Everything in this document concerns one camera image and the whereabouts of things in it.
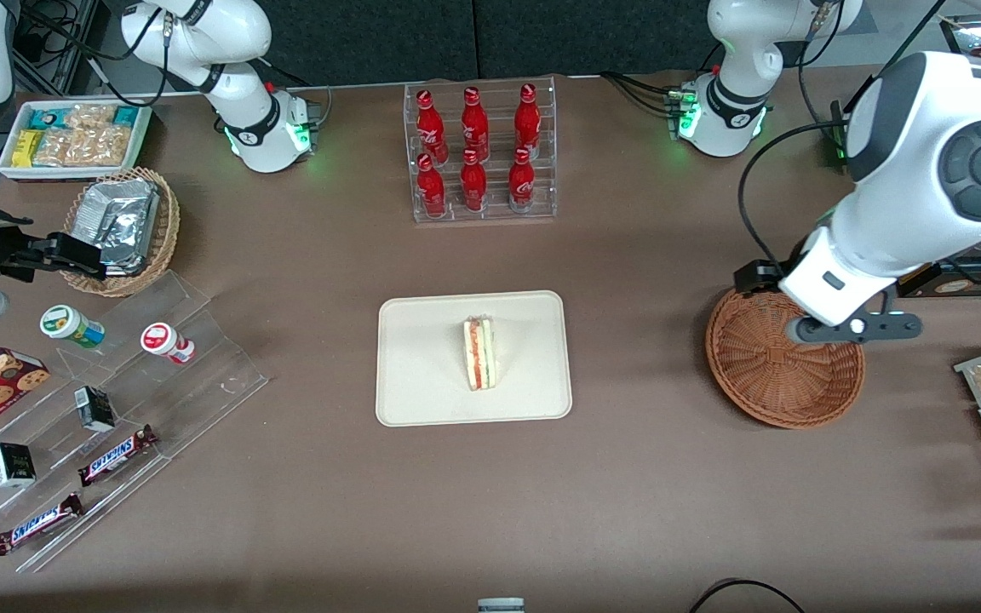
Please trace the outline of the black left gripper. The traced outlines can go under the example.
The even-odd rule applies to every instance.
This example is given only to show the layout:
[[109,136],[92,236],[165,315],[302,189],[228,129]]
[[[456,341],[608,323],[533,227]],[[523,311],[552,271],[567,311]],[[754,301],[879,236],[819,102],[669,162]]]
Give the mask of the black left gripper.
[[748,261],[733,273],[736,292],[740,295],[774,294],[779,292],[779,284],[800,263],[801,257],[790,257],[785,261],[760,259]]

